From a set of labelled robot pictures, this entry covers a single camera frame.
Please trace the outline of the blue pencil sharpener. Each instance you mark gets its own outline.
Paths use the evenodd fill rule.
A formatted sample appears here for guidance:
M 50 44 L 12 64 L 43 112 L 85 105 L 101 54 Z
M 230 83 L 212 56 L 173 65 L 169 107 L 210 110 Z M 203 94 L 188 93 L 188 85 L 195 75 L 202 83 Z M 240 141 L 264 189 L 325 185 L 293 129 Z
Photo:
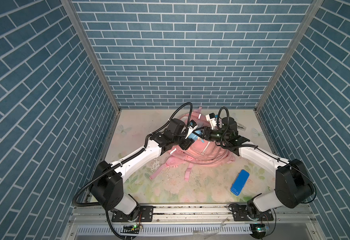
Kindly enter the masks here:
M 204 140 L 199 136 L 198 133 L 191 133 L 188 138 L 192 139 L 194 141 L 200 140 L 200 141 L 204 142 Z

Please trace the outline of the pink student backpack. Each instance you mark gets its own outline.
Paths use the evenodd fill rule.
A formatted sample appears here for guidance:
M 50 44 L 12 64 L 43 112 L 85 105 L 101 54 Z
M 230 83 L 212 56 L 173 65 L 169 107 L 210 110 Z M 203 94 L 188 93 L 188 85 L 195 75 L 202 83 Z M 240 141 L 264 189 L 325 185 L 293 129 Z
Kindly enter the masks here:
M 228 150 L 223 150 L 212 142 L 205 141 L 203 143 L 200 140 L 194 141 L 188 150 L 174 146 L 167 153 L 170 154 L 169 158 L 150 176 L 151 180 L 155 179 L 164 169 L 175 168 L 181 164 L 189 163 L 184 175 L 184 180 L 188 181 L 194 165 L 218 167 L 234 162 L 234 156 Z

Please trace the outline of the blue pencil case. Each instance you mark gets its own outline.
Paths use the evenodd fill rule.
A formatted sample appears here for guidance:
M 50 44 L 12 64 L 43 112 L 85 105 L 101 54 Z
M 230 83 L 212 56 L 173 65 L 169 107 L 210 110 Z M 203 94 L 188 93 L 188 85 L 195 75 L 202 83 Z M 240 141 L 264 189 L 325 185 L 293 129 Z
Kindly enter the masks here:
M 230 191 L 235 195 L 239 196 L 243 190 L 247 180 L 249 178 L 249 173 L 246 170 L 241 170 L 231 185 Z

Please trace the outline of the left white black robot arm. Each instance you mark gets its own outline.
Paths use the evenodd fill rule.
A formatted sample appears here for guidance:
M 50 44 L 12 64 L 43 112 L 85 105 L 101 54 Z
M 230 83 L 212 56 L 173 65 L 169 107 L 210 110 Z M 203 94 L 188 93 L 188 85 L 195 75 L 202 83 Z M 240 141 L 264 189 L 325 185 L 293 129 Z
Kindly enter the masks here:
M 103 161 L 96 169 L 95 177 L 106 173 L 90 185 L 90 193 L 107 211 L 116 210 L 134 220 L 139 214 L 140 204 L 130 195 L 124 193 L 124 183 L 137 170 L 151 160 L 163 155 L 173 146 L 187 150 L 194 140 L 190 138 L 197 128 L 194 120 L 185 124 L 182 120 L 172 119 L 163 132 L 151 133 L 144 146 L 130 155 L 111 164 Z

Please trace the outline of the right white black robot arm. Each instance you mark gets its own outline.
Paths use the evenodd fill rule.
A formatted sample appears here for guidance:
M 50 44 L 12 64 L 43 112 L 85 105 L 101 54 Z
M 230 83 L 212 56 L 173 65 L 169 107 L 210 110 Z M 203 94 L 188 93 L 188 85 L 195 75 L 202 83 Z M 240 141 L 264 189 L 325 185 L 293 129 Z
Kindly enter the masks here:
M 203 140 L 215 142 L 222 149 L 243 157 L 275 178 L 275 188 L 265 194 L 260 194 L 247 202 L 247 211 L 253 215 L 279 207 L 295 208 L 306 204 L 307 198 L 316 197 L 317 190 L 308 177 L 302 161 L 288 160 L 269 153 L 241 136 L 237 123 L 233 118 L 223 118 L 221 127 L 200 127 L 194 130 Z

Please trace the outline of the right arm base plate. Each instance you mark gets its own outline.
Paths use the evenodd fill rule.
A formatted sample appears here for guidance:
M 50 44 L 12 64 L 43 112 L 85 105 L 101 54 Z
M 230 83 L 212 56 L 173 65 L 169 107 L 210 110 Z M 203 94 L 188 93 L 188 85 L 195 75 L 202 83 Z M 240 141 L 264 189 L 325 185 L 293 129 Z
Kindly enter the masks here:
M 227 208 L 229 211 L 231 211 L 235 222 L 271 222 L 274 220 L 271 210 L 268 210 L 266 212 L 259 212 L 252 206 L 241 205 L 237 203 L 230 204 Z

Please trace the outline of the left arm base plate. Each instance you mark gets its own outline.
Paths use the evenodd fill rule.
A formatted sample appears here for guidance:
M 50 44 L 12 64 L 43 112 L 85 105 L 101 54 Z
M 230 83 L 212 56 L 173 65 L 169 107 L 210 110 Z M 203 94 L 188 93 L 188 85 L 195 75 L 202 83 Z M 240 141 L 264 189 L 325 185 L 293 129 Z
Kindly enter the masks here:
M 152 222 L 154 215 L 154 206 L 140 206 L 130 213 L 125 214 L 122 211 L 114 211 L 112 215 L 112 222 L 114 223 L 126 223 L 126 222 Z

